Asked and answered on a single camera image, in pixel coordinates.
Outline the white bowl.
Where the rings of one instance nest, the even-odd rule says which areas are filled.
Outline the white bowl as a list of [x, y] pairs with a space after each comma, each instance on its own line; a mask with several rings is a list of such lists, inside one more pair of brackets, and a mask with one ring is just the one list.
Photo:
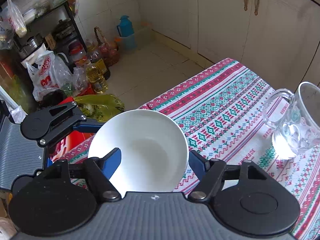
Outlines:
[[127, 192], [171, 192], [182, 179], [189, 159], [188, 143], [170, 117], [136, 109], [114, 116], [94, 136], [89, 157], [102, 158], [114, 148], [121, 162], [110, 182]]

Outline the white kitchen cabinets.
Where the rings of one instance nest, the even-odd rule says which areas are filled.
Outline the white kitchen cabinets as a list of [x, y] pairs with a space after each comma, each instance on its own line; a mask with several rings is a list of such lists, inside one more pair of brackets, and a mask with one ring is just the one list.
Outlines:
[[319, 84], [319, 0], [138, 0], [142, 21], [189, 56], [230, 57], [273, 88]]

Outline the green vegetable bag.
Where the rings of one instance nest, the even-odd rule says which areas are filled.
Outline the green vegetable bag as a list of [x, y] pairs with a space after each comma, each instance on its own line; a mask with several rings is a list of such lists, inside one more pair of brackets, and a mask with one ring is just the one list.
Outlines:
[[124, 103], [112, 94], [84, 95], [74, 100], [85, 116], [98, 122], [107, 122], [125, 111]]

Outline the red cardboard box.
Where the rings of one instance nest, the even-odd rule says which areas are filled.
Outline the red cardboard box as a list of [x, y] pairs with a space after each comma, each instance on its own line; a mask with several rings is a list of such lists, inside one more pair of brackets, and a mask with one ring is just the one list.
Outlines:
[[50, 160], [67, 159], [71, 164], [82, 162], [87, 157], [93, 136], [94, 133], [73, 131], [49, 150]]

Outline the cooking oil bottle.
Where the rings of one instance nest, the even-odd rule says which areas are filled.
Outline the cooking oil bottle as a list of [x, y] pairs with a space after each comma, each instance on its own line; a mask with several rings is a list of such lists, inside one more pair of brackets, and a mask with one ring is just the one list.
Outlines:
[[103, 94], [107, 91], [108, 85], [106, 80], [99, 72], [99, 69], [89, 60], [86, 61], [86, 75], [97, 94]]

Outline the patterned tablecloth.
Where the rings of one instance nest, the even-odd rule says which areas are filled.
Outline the patterned tablecloth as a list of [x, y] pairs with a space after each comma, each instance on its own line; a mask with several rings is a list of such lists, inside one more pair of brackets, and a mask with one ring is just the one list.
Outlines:
[[[300, 213], [289, 239], [319, 239], [319, 147], [292, 159], [281, 160], [272, 142], [272, 131], [263, 123], [263, 106], [273, 89], [240, 62], [227, 58], [146, 103], [108, 120], [104, 128], [122, 120], [126, 134], [169, 137], [163, 125], [148, 122], [146, 114], [173, 121], [190, 150], [207, 159], [228, 164], [255, 161], [300, 204]], [[131, 194], [134, 180], [120, 189], [130, 207], [103, 209], [89, 228], [71, 239], [240, 239], [224, 228], [205, 205], [185, 196], [199, 179], [189, 165], [178, 175], [173, 193]]]

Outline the red white plastic bag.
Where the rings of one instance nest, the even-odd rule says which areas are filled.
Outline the red white plastic bag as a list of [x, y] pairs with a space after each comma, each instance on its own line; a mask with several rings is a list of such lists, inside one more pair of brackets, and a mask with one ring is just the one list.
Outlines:
[[73, 76], [61, 57], [53, 51], [45, 51], [35, 60], [37, 68], [26, 63], [28, 74], [33, 82], [33, 97], [37, 102], [58, 89], [66, 95], [74, 92]]

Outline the blue thermos jug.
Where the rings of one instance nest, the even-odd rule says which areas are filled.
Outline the blue thermos jug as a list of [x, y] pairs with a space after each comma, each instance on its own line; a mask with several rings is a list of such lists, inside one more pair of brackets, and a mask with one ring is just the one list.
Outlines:
[[120, 17], [120, 22], [117, 25], [117, 31], [120, 36], [121, 45], [125, 50], [132, 50], [137, 47], [135, 41], [135, 32], [129, 16], [123, 15]]

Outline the clear glass mug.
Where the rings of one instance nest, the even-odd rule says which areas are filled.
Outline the clear glass mug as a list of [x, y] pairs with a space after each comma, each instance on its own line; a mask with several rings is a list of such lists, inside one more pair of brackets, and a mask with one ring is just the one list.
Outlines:
[[[267, 108], [277, 98], [289, 103], [284, 115], [272, 121]], [[289, 160], [319, 145], [319, 87], [304, 81], [295, 93], [275, 90], [263, 106], [265, 124], [273, 129], [272, 145], [282, 160]]]

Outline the black metal shelf rack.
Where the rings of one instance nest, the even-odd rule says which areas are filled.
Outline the black metal shelf rack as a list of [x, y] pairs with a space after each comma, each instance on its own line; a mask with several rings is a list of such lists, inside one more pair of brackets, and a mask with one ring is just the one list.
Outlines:
[[14, 37], [27, 36], [30, 26], [37, 28], [34, 32], [45, 30], [52, 31], [58, 25], [57, 12], [65, 9], [65, 19], [71, 20], [76, 15], [77, 0], [63, 0], [54, 7], [50, 5], [51, 0], [44, 0], [44, 4], [37, 5], [29, 9], [32, 15], [30, 20], [25, 19], [19, 7], [12, 1], [7, 0], [7, 6], [1, 12], [1, 53], [11, 50], [14, 46]]

